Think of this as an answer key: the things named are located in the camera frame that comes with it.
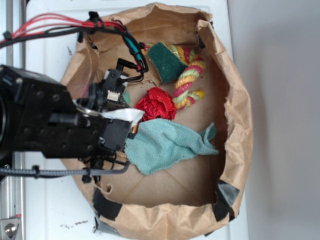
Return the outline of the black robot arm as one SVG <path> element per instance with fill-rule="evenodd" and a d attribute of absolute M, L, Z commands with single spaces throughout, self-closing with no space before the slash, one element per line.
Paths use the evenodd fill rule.
<path fill-rule="evenodd" d="M 73 100 L 67 87 L 40 73 L 0 67 L 0 155 L 41 152 L 48 159 L 109 160 L 133 139 L 138 123 L 124 112 L 117 70 Z"/>

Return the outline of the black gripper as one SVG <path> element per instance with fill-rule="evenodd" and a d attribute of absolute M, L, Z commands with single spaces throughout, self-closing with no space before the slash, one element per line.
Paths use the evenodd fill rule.
<path fill-rule="evenodd" d="M 137 111 L 124 102 L 129 76 L 122 68 L 109 69 L 103 80 L 89 85 L 87 97 L 76 100 L 77 107 L 87 114 L 106 120 L 98 139 L 97 153 L 85 160 L 91 168 L 101 169 L 105 161 L 111 162 L 111 169 L 117 163 L 117 153 L 123 151 L 127 138 L 137 123 Z"/>

